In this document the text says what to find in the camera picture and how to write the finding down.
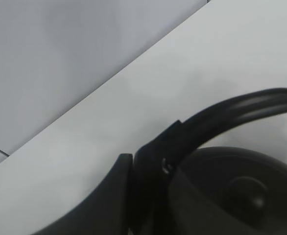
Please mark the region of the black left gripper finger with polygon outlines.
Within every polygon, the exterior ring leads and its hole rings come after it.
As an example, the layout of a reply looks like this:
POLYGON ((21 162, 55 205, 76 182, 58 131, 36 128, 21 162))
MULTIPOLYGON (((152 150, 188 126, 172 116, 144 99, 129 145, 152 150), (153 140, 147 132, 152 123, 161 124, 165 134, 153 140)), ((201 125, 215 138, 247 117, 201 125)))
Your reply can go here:
POLYGON ((126 235, 127 194, 131 154, 118 156, 113 167, 95 190, 78 206, 37 235, 126 235))

